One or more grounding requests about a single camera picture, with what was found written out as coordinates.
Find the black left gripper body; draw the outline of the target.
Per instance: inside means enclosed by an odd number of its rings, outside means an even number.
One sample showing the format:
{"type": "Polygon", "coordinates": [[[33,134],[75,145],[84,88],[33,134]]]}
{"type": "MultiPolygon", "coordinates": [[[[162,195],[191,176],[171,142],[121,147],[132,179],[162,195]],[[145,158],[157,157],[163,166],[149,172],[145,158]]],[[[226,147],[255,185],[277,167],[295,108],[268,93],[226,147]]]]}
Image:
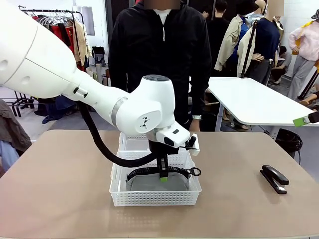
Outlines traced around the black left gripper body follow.
{"type": "Polygon", "coordinates": [[[151,153],[156,157],[157,163],[168,166],[168,156],[178,154],[179,149],[169,145],[149,140],[151,153]]]}

